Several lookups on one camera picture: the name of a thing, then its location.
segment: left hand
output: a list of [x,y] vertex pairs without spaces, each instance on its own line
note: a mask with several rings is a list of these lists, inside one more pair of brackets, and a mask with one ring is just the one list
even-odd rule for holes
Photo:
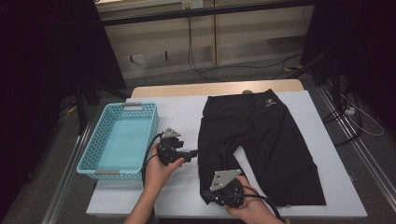
[[[158,143],[154,143],[151,147],[151,156],[157,154]],[[180,158],[177,161],[169,164],[168,166],[163,165],[158,156],[155,156],[149,160],[146,169],[146,180],[145,189],[154,190],[156,193],[160,193],[161,189],[168,182],[171,174],[183,164],[184,159]]]

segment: white table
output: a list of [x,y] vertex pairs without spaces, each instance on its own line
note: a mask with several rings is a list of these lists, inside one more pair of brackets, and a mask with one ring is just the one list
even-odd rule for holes
[[[279,209],[282,217],[367,217],[361,200],[327,134],[307,91],[276,93],[287,105],[311,152],[323,187],[326,206],[292,206]],[[134,98],[127,101],[156,102],[160,123],[158,132],[171,127],[182,135],[186,150],[197,148],[200,118],[206,96]],[[235,152],[250,184],[263,194],[242,149]],[[100,180],[92,195],[87,214],[99,217],[126,217],[136,203],[140,180]],[[230,218],[215,203],[206,205],[199,194],[197,160],[177,169],[155,204],[156,217]]]

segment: white cable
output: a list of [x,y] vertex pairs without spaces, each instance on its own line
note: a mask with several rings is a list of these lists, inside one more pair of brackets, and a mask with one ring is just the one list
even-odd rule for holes
[[366,131],[365,129],[363,129],[361,126],[359,126],[355,121],[353,121],[353,119],[350,117],[350,114],[348,114],[350,121],[356,126],[358,127],[360,130],[364,131],[365,133],[368,133],[370,135],[373,136],[380,136],[382,134],[384,134],[384,129],[382,128],[382,126],[375,121],[375,119],[373,119],[372,117],[370,117],[370,115],[368,115],[366,112],[364,112],[363,110],[361,110],[360,108],[358,108],[356,105],[352,104],[352,102],[350,102],[345,96],[344,94],[341,94],[342,97],[344,97],[344,99],[346,99],[351,105],[353,105],[357,110],[359,110],[361,113],[363,113],[365,116],[367,116],[369,119],[371,119],[376,125],[378,125],[378,127],[381,129],[381,133],[370,133],[368,131]]

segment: black pants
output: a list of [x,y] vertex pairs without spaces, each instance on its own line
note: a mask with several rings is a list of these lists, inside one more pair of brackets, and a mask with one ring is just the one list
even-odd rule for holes
[[209,96],[198,137],[200,193],[215,171],[242,169],[241,146],[262,191],[276,206],[326,204],[318,167],[288,108],[273,91]]

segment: right hand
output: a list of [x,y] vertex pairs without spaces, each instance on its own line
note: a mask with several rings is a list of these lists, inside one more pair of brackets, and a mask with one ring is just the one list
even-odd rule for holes
[[[241,182],[242,186],[247,186],[253,189],[253,187],[250,186],[248,180],[244,176],[239,175],[236,177],[236,179]],[[244,194],[257,193],[251,189],[244,188]],[[259,198],[246,197],[244,200],[244,204],[240,208],[234,208],[227,205],[225,205],[224,208],[231,216],[238,217],[245,221],[247,224],[283,223],[282,221],[277,219],[270,212],[270,210],[268,210],[265,203],[262,201],[262,199]]]

